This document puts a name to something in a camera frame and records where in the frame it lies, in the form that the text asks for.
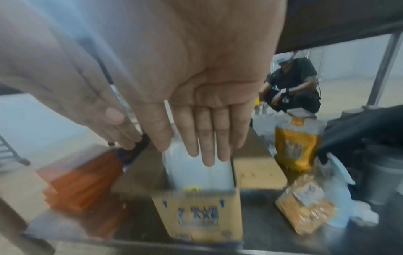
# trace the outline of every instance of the metal table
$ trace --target metal table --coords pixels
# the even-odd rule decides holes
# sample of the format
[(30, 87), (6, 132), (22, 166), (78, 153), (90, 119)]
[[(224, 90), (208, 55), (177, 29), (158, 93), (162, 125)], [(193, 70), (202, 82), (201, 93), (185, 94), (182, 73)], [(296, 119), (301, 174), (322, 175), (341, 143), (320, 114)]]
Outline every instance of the metal table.
[(128, 204), (129, 217), (111, 238), (90, 237), (79, 216), (52, 210), (29, 223), (25, 234), (34, 238), (81, 242), (123, 250), (160, 254), (400, 254), (403, 250), (403, 196), (373, 207), (379, 213), (375, 227), (350, 222), (346, 229), (322, 226), (312, 235), (299, 236), (274, 206), (281, 191), (242, 191), (243, 243), (232, 245), (190, 244), (171, 239), (151, 199)]

